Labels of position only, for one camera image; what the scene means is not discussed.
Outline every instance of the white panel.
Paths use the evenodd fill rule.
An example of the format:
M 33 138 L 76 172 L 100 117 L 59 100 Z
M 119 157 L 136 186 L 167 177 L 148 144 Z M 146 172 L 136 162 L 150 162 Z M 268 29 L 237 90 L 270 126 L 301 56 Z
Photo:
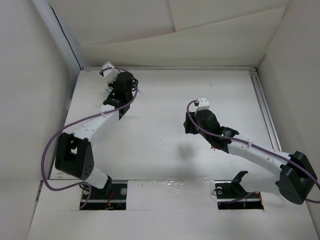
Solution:
M 51 180 L 55 187 L 71 184 L 71 180 Z M 129 195 L 140 195 L 142 203 L 162 204 L 148 187 L 143 191 L 139 182 L 128 188 Z M 163 207 L 175 203 L 177 209 L 123 210 L 123 211 L 80 211 L 81 190 L 74 187 L 66 191 L 52 192 L 42 188 L 32 221 L 28 240 L 56 239 L 106 239 L 115 240 L 317 240 L 306 204 L 295 205 L 273 194 L 262 194 L 265 210 L 218 210 L 214 198 L 204 202 L 206 209 L 187 207 L 196 198 L 179 198 L 182 192 L 163 193 Z M 210 192 L 197 189 L 196 205 L 201 205 Z
M 114 180 L 224 179 L 248 170 L 248 179 L 271 179 L 267 170 L 212 150 L 200 135 L 185 134 L 187 104 L 207 97 L 222 126 L 270 147 L 266 125 L 248 71 L 130 69 L 139 80 L 130 110 L 93 146 L 96 166 Z M 97 113 L 107 98 L 99 70 L 82 71 L 66 124 Z M 67 129 L 71 133 L 81 124 Z M 52 178 L 70 177 L 53 169 Z
M 320 1 L 293 0 L 259 67 L 283 150 L 305 153 L 319 176 Z M 320 199 L 314 187 L 310 194 Z M 309 204 L 320 233 L 320 204 Z
M 168 0 L 49 0 L 49 3 L 83 46 L 175 31 Z
M 0 181 L 0 239 L 27 238 L 40 181 Z
M 169 0 L 176 31 L 285 7 L 290 0 Z
M 32 1 L 1 1 L 0 28 L 0 179 L 40 180 L 41 153 L 61 122 L 69 70 Z
M 257 65 L 281 21 L 277 8 L 162 36 L 79 47 L 92 66 Z

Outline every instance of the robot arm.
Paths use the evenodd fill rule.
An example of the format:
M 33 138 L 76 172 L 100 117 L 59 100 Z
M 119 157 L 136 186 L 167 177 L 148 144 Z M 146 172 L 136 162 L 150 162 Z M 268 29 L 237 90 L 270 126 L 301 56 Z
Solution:
M 112 65 L 107 62 L 102 69 L 110 67 Z M 129 103 L 134 97 L 132 91 L 136 89 L 138 81 L 131 73 L 118 72 L 113 68 L 102 70 L 100 74 L 107 78 L 108 88 L 111 90 L 99 110 L 100 116 L 87 121 L 71 134 L 64 132 L 59 136 L 55 167 L 108 195 L 112 179 L 95 166 L 92 145 L 129 110 Z M 120 107 L 124 108 L 105 114 Z
M 292 164 L 277 157 L 277 155 L 280 155 L 295 162 L 317 179 L 308 158 L 303 153 L 296 151 L 294 154 L 289 154 L 268 149 L 254 143 L 253 139 L 232 128 L 220 126 L 215 114 L 209 110 L 210 104 L 205 97 L 198 98 L 195 105 L 197 106 L 195 112 L 190 112 L 190 116 L 188 112 L 186 113 L 184 122 L 186 134 L 201 134 L 212 147 L 228 154 L 240 156 L 267 169 L 278 179 L 275 184 L 287 200 L 295 204 L 302 204 L 305 201 L 314 186 L 314 182 Z M 193 122 L 205 131 L 198 129 Z

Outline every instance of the purple cable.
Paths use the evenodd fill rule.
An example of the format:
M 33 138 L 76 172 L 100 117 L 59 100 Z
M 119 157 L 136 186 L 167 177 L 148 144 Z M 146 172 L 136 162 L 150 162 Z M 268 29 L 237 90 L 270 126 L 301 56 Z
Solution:
M 229 137 L 229 136 L 221 136 L 221 135 L 218 135 L 218 134 L 214 134 L 214 133 L 211 133 L 209 131 L 206 131 L 205 129 L 201 128 L 191 117 L 191 114 L 190 114 L 190 111 L 189 111 L 189 108 L 191 106 L 191 104 L 194 104 L 194 103 L 197 103 L 198 101 L 197 100 L 193 100 L 191 102 L 189 102 L 189 104 L 187 105 L 186 107 L 186 113 L 190 119 L 190 121 L 192 122 L 192 124 L 194 126 L 196 126 L 201 132 L 205 133 L 205 134 L 208 134 L 209 136 L 213 136 L 213 137 L 216 137 L 216 138 L 221 138 L 221 139 L 228 139 L 228 140 L 233 140 L 233 141 L 237 141 L 237 142 L 240 142 L 240 143 L 244 143 L 244 144 L 250 144 L 249 141 L 246 141 L 246 140 L 243 140 L 243 139 L 239 139 L 239 138 L 236 138 L 236 137 Z M 255 148 L 255 149 L 258 149 L 260 150 L 261 152 L 264 152 L 266 154 L 270 154 L 276 158 L 279 158 L 279 159 L 282 159 L 284 161 L 286 161 L 287 163 L 290 163 L 291 165 L 293 165 L 294 167 L 296 167 L 297 169 L 299 169 L 300 171 L 302 171 L 305 175 L 308 176 L 308 178 L 310 178 L 314 184 L 318 187 L 318 189 L 320 190 L 320 183 L 314 178 L 314 176 L 312 176 L 307 170 L 305 170 L 303 167 L 299 166 L 298 164 L 296 164 L 295 162 L 291 161 L 290 159 L 286 159 L 284 156 L 281 156 L 279 154 L 276 154 L 272 151 L 269 151 L 267 149 L 264 149 L 263 147 L 260 147 L 258 145 L 255 145 L 255 144 L 252 144 L 251 147 Z M 230 201 L 230 203 L 232 202 L 237 202 L 239 200 L 242 200 L 242 199 L 245 199 L 247 198 L 248 196 L 245 196 L 245 197 L 242 197 L 242 198 L 239 198 L 239 199 L 236 199 L 236 200 L 233 200 L 233 201 Z M 311 199 L 305 199 L 307 202 L 310 202 L 310 203 L 314 203 L 314 204 L 320 204 L 320 200 L 311 200 Z
M 103 71 L 105 70 L 109 70 L 109 69 L 112 69 L 112 67 L 107 67 L 105 68 Z M 117 70 L 122 70 L 122 71 L 125 71 L 127 72 L 126 70 L 124 69 L 121 69 L 121 68 L 117 68 L 117 67 L 114 67 L 114 69 L 117 69 Z M 69 123 L 67 125 L 65 125 L 64 127 L 62 127 L 61 129 L 59 129 L 58 131 L 56 131 L 53 136 L 49 139 L 49 141 L 46 143 L 45 147 L 44 147 L 44 150 L 43 150 L 43 153 L 42 153 L 42 157 L 41 157 L 41 176 L 42 176 L 42 180 L 44 182 L 44 184 L 46 185 L 46 187 L 48 189 L 50 189 L 51 191 L 55 191 L 55 192 L 58 192 L 58 191 L 63 191 L 63 190 L 66 190 L 66 189 L 69 189 L 69 188 L 72 188 L 74 186 L 78 186 L 80 184 L 83 184 L 83 185 L 87 185 L 89 187 L 89 193 L 88 193 L 88 197 L 86 198 L 85 202 L 80 206 L 80 209 L 82 209 L 87 203 L 88 203 L 88 200 L 91 196 L 91 192 L 92 192 L 92 188 L 91 188 L 91 185 L 88 184 L 87 182 L 85 181 L 81 181 L 81 182 L 77 182 L 77 183 L 74 183 L 74 184 L 71 184 L 71 185 L 68 185 L 68 186 L 64 186 L 64 187 L 60 187 L 60 188 L 54 188 L 52 186 L 49 185 L 49 182 L 47 180 L 47 177 L 46 177 L 46 173 L 45 173 L 45 160 L 46 160 L 46 155 L 47 155 L 47 151 L 50 147 L 50 145 L 52 144 L 52 142 L 55 140 L 55 138 L 60 135 L 63 130 L 73 126 L 73 125 L 76 125 L 78 123 L 81 123 L 85 120 L 89 120 L 89 119 L 93 119 L 93 118 L 96 118 L 96 117 L 99 117 L 101 116 L 101 114 L 110 114 L 110 113 L 113 113 L 113 112 L 116 112 L 116 111 L 119 111 L 121 109 L 124 109 L 126 107 L 128 107 L 130 104 L 132 104 L 132 102 L 136 99 L 137 97 L 137 94 L 138 94 L 138 91 L 136 90 L 134 95 L 133 95 L 133 98 L 131 101 L 129 101 L 127 104 L 121 106 L 121 107 L 118 107 L 118 108 L 115 108 L 115 109 L 112 109 L 112 110 L 109 110 L 109 111 L 105 111 L 103 113 L 97 113 L 97 114 L 94 114 L 94 115 L 91 115 L 91 116 L 87 116 L 85 118 L 82 118 L 78 121 L 75 121 L 75 122 L 72 122 L 72 123 Z

